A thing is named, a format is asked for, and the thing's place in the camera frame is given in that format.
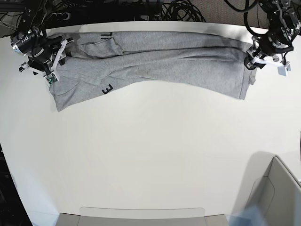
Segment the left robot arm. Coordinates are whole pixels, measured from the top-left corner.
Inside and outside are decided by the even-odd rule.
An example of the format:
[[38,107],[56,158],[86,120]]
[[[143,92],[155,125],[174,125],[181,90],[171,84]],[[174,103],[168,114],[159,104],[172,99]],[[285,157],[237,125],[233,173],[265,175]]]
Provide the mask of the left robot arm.
[[253,35],[245,67],[254,70],[270,64],[277,67],[278,74],[286,76],[291,71],[286,54],[293,51],[293,40],[301,31],[301,21],[291,0],[256,0],[255,3],[267,14],[269,28],[266,33],[254,32],[248,24],[248,13],[244,13],[245,27]]

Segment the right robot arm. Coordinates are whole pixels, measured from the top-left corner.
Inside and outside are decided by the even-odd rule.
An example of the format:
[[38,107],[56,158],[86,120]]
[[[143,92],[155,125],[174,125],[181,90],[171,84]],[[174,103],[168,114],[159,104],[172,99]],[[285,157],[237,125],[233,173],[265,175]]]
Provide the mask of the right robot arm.
[[22,56],[28,56],[29,66],[37,66],[37,70],[47,75],[55,70],[68,43],[62,36],[47,37],[44,22],[54,10],[52,0],[26,0],[17,30],[11,35],[12,49]]

